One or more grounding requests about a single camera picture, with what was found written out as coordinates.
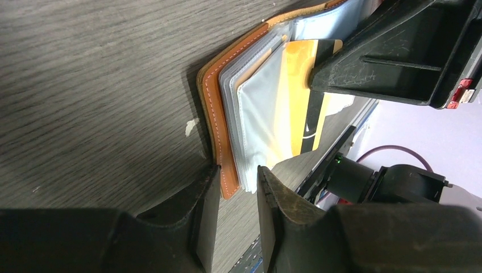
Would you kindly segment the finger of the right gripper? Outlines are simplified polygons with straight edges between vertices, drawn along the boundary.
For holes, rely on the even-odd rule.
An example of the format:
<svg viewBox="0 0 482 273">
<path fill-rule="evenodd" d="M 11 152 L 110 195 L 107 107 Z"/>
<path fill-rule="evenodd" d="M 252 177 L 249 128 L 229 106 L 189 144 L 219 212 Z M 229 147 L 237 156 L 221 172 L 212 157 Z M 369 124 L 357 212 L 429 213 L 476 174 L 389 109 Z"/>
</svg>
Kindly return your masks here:
<svg viewBox="0 0 482 273">
<path fill-rule="evenodd" d="M 309 77 L 313 91 L 456 109 L 481 91 L 480 1 L 384 1 Z"/>
</svg>

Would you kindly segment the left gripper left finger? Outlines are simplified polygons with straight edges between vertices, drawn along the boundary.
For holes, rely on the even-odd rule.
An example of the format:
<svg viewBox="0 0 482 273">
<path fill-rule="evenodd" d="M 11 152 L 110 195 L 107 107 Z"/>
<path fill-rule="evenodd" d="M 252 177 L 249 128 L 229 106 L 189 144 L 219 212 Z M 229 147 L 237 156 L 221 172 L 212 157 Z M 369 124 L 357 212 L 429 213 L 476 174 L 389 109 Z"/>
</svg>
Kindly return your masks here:
<svg viewBox="0 0 482 273">
<path fill-rule="evenodd" d="M 2 272 L 210 272 L 220 166 L 133 216 L 118 209 L 1 210 Z"/>
</svg>

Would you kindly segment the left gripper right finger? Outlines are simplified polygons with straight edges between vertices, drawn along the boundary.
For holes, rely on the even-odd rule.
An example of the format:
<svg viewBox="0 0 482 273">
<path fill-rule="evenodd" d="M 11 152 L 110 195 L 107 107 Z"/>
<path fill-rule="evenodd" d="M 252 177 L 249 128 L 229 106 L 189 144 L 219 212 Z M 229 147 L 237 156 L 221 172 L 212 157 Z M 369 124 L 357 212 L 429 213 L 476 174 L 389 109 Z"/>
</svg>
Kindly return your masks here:
<svg viewBox="0 0 482 273">
<path fill-rule="evenodd" d="M 337 205 L 323 211 L 257 169 L 265 272 L 480 272 L 481 218 L 462 206 Z"/>
</svg>

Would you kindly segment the gold black-striped credit card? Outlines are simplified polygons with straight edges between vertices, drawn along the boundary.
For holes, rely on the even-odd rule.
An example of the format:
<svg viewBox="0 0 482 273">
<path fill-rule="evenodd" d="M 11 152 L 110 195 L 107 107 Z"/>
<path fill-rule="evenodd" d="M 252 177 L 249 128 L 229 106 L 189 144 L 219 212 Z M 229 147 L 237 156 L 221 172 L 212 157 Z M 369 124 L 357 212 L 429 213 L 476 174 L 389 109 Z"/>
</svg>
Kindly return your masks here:
<svg viewBox="0 0 482 273">
<path fill-rule="evenodd" d="M 283 51 L 280 88 L 285 96 L 276 116 L 278 147 L 268 157 L 267 166 L 316 150 L 325 118 L 352 105 L 351 95 L 315 92 L 308 78 L 315 65 L 337 53 L 343 46 L 339 39 L 298 40 L 287 43 Z"/>
</svg>

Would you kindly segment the brown leather card holder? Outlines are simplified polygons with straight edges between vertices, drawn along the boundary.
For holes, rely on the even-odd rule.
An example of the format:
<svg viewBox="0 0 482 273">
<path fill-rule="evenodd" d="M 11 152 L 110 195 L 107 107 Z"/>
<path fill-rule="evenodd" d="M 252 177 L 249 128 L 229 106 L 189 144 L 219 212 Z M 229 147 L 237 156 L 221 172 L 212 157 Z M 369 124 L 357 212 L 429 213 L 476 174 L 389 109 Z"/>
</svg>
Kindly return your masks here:
<svg viewBox="0 0 482 273">
<path fill-rule="evenodd" d="M 197 89 L 210 131 L 215 163 L 221 167 L 221 195 L 256 192 L 258 166 L 267 166 L 278 147 L 285 97 L 280 88 L 283 51 L 298 40 L 343 42 L 380 1 L 326 1 L 264 21 L 243 35 L 198 73 Z"/>
</svg>

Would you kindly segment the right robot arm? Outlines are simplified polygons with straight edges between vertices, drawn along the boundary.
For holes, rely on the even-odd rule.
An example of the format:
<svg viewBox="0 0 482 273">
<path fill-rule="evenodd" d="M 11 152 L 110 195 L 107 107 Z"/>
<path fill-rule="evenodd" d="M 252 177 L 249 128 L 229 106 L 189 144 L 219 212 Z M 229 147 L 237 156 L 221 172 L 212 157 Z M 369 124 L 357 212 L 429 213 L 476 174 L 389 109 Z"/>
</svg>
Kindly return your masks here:
<svg viewBox="0 0 482 273">
<path fill-rule="evenodd" d="M 384 1 L 309 77 L 313 91 L 456 109 L 481 91 L 480 1 Z M 319 187 L 353 204 L 438 203 L 446 179 L 330 156 Z"/>
</svg>

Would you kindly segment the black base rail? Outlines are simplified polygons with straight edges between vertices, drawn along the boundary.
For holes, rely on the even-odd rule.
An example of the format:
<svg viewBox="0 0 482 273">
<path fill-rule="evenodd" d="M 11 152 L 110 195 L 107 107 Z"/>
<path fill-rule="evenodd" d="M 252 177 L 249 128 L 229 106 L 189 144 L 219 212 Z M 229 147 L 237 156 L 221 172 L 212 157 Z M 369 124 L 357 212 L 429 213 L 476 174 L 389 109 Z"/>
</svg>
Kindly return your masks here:
<svg viewBox="0 0 482 273">
<path fill-rule="evenodd" d="M 317 195 L 322 192 L 323 186 L 320 185 L 322 176 L 329 162 L 338 153 L 347 155 L 354 140 L 357 127 L 349 126 L 344 133 L 333 144 L 332 148 L 321 158 L 315 167 L 309 172 L 302 183 L 296 189 L 296 193 L 308 202 L 315 204 Z M 262 267 L 261 239 L 257 237 L 243 255 L 234 264 L 230 272 L 263 272 Z"/>
</svg>

